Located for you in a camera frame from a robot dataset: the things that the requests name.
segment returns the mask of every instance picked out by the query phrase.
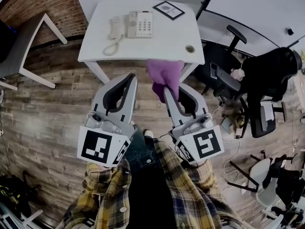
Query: brick wall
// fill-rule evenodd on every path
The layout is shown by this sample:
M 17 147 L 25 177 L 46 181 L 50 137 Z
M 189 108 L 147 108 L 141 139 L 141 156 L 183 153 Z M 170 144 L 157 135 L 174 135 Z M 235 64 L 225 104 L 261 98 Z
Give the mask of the brick wall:
M 42 11 L 47 12 L 65 37 L 85 34 L 88 23 L 78 0 L 3 0 L 0 4 L 0 20 L 18 27 Z M 32 46 L 56 39 L 52 31 L 43 24 Z

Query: telephone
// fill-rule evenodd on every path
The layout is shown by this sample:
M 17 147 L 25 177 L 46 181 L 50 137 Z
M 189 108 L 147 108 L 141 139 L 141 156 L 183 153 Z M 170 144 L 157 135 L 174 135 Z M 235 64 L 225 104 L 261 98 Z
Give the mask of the telephone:
M 152 38 L 153 37 L 153 12 L 132 11 L 129 12 L 127 37 Z

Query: white desk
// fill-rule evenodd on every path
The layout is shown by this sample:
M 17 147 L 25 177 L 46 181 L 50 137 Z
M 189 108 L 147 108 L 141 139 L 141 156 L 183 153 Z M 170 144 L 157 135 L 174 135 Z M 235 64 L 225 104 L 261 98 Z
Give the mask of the white desk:
M 104 83 L 109 79 L 96 61 L 99 60 L 146 60 L 161 59 L 169 61 L 182 60 L 186 64 L 181 72 L 183 81 L 199 64 L 204 64 L 202 44 L 199 30 L 192 8 L 186 4 L 172 2 L 185 12 L 184 15 L 172 21 L 153 9 L 160 0 L 123 0 L 113 4 L 100 2 L 90 20 L 78 61 L 86 65 Z M 110 19 L 120 16 L 122 33 L 126 35 L 128 14 L 130 11 L 153 11 L 153 38 L 124 38 L 120 42 L 118 52 L 113 56 L 105 56 L 103 49 L 113 43 L 108 40 Z M 195 52 L 189 53 L 185 47 L 191 45 Z

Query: framed sign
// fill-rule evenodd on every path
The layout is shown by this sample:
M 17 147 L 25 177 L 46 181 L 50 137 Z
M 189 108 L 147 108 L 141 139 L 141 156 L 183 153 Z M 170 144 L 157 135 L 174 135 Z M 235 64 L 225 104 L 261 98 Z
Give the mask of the framed sign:
M 172 5 L 167 1 L 155 5 L 153 6 L 153 8 L 159 11 L 160 13 L 164 14 L 171 20 L 175 20 L 181 15 L 185 14 L 185 12 L 183 12 L 181 9 L 177 8 L 176 6 Z

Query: purple cloth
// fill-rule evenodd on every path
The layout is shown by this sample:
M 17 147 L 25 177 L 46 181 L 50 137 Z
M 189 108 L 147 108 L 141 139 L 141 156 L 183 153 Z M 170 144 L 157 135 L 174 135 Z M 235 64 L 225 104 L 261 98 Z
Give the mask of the purple cloth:
M 168 86 L 175 94 L 176 99 L 179 98 L 179 80 L 184 62 L 167 61 L 167 60 L 147 60 L 147 69 L 149 77 L 153 80 L 152 90 L 159 96 L 160 101 L 165 103 L 163 90 L 164 86 Z

